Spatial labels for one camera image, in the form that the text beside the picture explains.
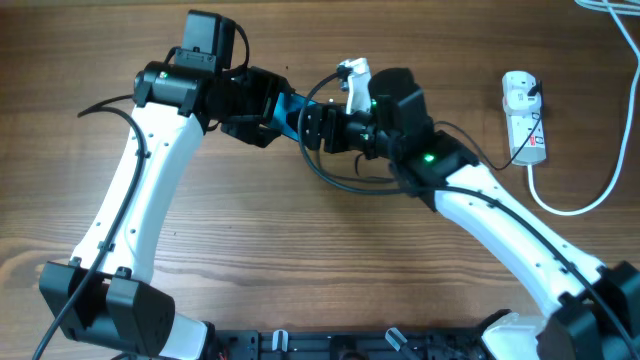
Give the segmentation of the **smartphone with cyan screen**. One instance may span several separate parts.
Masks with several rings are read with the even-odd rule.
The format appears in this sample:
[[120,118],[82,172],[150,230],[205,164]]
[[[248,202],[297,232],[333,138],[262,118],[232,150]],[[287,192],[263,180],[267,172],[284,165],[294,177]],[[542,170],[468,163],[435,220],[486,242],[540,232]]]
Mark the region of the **smartphone with cyan screen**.
[[304,100],[303,95],[281,92],[268,127],[293,141],[298,141],[297,120]]

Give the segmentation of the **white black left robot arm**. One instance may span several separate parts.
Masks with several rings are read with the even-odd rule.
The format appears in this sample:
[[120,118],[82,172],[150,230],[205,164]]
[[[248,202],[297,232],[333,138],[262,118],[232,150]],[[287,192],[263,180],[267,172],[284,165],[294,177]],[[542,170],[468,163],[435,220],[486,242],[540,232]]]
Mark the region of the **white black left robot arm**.
[[179,314],[151,280],[160,230],[206,133],[266,147],[292,136],[287,80],[233,66],[244,35],[216,13],[188,13],[183,41],[135,78],[131,132],[107,195],[65,264],[46,264],[40,292],[67,338],[149,359],[220,359],[215,327]]

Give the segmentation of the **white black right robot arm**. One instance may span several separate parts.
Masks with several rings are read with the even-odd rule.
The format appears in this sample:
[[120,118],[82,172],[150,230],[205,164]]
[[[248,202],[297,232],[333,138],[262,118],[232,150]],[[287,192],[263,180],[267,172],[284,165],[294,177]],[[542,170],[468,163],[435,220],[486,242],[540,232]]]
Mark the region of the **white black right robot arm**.
[[421,199],[488,249],[537,304],[536,318],[506,314],[481,335],[497,359],[635,359],[639,273],[605,266],[512,197],[463,143],[438,131],[410,70],[351,85],[346,105],[306,98],[296,121],[303,155],[357,150],[388,160],[395,192]]

